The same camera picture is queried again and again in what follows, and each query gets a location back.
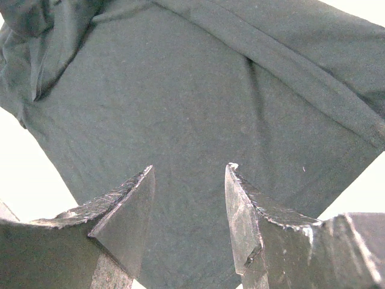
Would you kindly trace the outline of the black t shirt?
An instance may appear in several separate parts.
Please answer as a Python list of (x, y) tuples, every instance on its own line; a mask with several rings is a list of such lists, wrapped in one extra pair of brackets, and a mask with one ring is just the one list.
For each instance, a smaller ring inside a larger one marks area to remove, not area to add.
[(234, 288), (224, 168), (319, 216), (384, 151), (384, 28), (320, 1), (2, 1), (1, 107), (77, 203), (149, 164), (139, 282)]

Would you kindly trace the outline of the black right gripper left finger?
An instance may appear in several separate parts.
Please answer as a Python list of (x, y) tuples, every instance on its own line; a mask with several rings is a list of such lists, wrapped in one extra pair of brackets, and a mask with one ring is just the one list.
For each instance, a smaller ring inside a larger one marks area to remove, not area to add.
[(1, 220), (2, 288), (131, 288), (155, 194), (152, 166), (53, 219)]

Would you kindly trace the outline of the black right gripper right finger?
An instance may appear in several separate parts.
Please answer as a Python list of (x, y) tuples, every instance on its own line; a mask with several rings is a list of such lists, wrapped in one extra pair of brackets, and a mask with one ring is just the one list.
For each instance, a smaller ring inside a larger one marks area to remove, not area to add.
[(284, 207), (225, 171), (235, 270), (244, 288), (381, 288), (382, 215), (320, 221)]

